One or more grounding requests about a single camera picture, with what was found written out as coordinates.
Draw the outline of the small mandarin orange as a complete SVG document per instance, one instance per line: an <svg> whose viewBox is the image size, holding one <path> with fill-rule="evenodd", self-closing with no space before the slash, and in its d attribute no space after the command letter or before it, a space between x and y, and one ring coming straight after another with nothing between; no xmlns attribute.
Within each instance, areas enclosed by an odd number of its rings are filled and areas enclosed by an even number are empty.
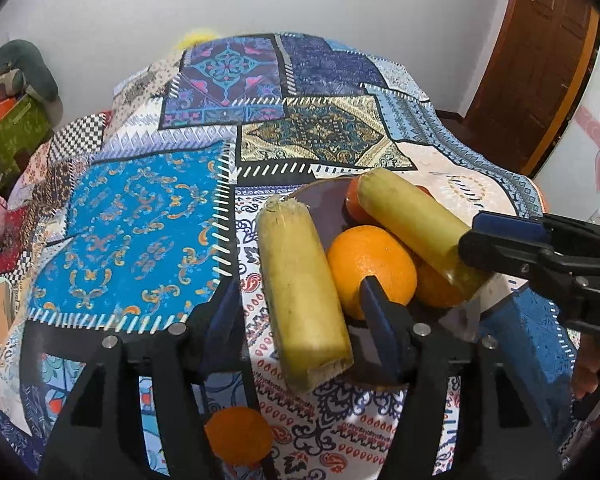
<svg viewBox="0 0 600 480"><path fill-rule="evenodd" d="M270 425L259 411L231 406L215 412L204 425L214 455L230 466L260 463L273 445Z"/></svg>

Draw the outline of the dark green plush pillow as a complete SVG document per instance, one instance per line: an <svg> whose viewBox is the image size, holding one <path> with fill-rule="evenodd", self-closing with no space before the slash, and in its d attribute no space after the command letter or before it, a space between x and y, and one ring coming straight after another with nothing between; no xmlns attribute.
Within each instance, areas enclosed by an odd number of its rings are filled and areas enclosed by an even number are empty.
<svg viewBox="0 0 600 480"><path fill-rule="evenodd" d="M0 76L19 70L23 76L23 90L41 102L53 103L58 99L58 85L35 44L14 39L0 47Z"/></svg>

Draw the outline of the yellow corn cob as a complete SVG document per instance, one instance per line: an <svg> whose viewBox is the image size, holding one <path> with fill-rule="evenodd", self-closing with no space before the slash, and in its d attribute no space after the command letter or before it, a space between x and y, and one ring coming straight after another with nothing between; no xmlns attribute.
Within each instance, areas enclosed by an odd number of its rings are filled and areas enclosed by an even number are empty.
<svg viewBox="0 0 600 480"><path fill-rule="evenodd" d="M360 206L381 226L428 263L442 278L470 299L490 280L460 258L458 244L469 226L431 196L385 168L358 178Z"/></svg>
<svg viewBox="0 0 600 480"><path fill-rule="evenodd" d="M305 394L353 364L338 292L309 208L270 197L257 215L263 289L288 389Z"/></svg>

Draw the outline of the brown wooden door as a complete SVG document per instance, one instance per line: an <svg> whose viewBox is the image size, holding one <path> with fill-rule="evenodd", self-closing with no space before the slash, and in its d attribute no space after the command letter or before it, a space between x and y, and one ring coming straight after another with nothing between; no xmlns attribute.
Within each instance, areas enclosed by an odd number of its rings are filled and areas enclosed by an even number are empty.
<svg viewBox="0 0 600 480"><path fill-rule="evenodd" d="M599 31L590 0L508 0L465 116L476 150L517 174L534 174L591 73Z"/></svg>

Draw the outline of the large orange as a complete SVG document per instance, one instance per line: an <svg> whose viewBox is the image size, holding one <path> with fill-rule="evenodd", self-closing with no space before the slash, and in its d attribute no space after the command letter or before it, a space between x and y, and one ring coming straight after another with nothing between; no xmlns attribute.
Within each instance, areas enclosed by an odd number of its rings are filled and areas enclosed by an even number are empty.
<svg viewBox="0 0 600 480"><path fill-rule="evenodd" d="M413 289L411 304L420 302L430 308L452 309L465 300L457 287L450 284L422 258L415 254L411 254L411 258L414 266L414 270L408 276L408 282Z"/></svg>
<svg viewBox="0 0 600 480"><path fill-rule="evenodd" d="M340 233L327 251L343 311L364 321L360 287L364 278L378 279L388 299L406 306L417 288L412 254L393 235L377 226L356 226Z"/></svg>

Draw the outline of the red tomato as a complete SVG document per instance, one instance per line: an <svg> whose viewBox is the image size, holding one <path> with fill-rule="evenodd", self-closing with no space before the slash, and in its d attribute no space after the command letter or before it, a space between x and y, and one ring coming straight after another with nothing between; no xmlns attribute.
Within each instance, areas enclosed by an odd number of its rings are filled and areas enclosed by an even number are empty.
<svg viewBox="0 0 600 480"><path fill-rule="evenodd" d="M360 226L379 226L379 223L358 202L359 176L351 179L346 193L344 206L349 217Z"/></svg>
<svg viewBox="0 0 600 480"><path fill-rule="evenodd" d="M421 190L423 193L425 193L429 197L434 198L434 196L432 196L432 194L429 192L428 188L425 188L422 185L416 185L416 188L418 188L419 190Z"/></svg>

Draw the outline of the dark purple plate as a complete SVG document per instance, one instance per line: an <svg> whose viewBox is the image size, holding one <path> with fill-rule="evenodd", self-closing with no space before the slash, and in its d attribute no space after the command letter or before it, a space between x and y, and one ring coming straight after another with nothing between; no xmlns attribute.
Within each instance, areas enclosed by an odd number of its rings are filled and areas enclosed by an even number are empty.
<svg viewBox="0 0 600 480"><path fill-rule="evenodd" d="M351 179L334 179L312 183L292 194L299 202L304 203L309 207L309 212L316 225L318 236L323 243L326 254L328 248L340 233L359 226L359 224L356 224L349 217L347 209L344 206L347 188ZM384 229L393 235L388 229L381 225L379 225L378 228ZM411 248L408 248L395 235L393 236L407 248L411 254L415 254ZM358 321L347 315L346 317L355 322L362 323L365 321Z"/></svg>

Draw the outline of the patchwork blue bedspread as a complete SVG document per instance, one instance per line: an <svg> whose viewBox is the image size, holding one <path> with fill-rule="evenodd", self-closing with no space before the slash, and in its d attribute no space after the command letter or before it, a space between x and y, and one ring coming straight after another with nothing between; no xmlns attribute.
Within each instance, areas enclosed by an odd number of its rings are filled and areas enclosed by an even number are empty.
<svg viewBox="0 0 600 480"><path fill-rule="evenodd" d="M428 188L469 227L481 211L531 218L544 210L531 180L443 127L403 66L308 35L197 44L129 80L110 113L56 133L44 180L15 211L23 244L14 270L0 272L15 295L0 351L0 479L42 479L48 438L85 366L45 353L43 330L153 334L187 320L224 278L240 287L254 410L274 440L253 466L218 458L220 479L381 479L406 386L382 367L366 320L349 320L340 304L352 366L309 393L288 389L257 234L270 197L376 168ZM562 465L574 354L552 304L521 278L495 272L452 309L404 308L461 340L494 338ZM209 418L250 408L237 372L214 373L194 393ZM172 479L148 376L140 414L149 467ZM452 467L459 418L460 378L452 376L431 479Z"/></svg>

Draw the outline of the yellow plush object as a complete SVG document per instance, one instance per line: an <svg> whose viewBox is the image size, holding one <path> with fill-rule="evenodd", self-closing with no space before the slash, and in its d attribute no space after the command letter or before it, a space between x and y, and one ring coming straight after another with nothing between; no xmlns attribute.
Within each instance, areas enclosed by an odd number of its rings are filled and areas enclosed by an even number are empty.
<svg viewBox="0 0 600 480"><path fill-rule="evenodd" d="M189 48L195 47L197 44L204 44L205 42L209 42L215 39L219 39L220 35L217 32L209 29L195 29L191 32L185 34L178 42L176 43L176 50L187 50Z"/></svg>

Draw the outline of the green storage box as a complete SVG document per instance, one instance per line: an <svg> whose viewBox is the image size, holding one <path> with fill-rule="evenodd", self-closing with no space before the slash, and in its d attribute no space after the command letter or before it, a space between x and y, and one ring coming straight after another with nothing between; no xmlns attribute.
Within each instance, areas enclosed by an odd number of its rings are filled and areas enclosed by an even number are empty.
<svg viewBox="0 0 600 480"><path fill-rule="evenodd" d="M0 191L16 182L30 157L52 133L44 106L30 96L6 113L0 120Z"/></svg>

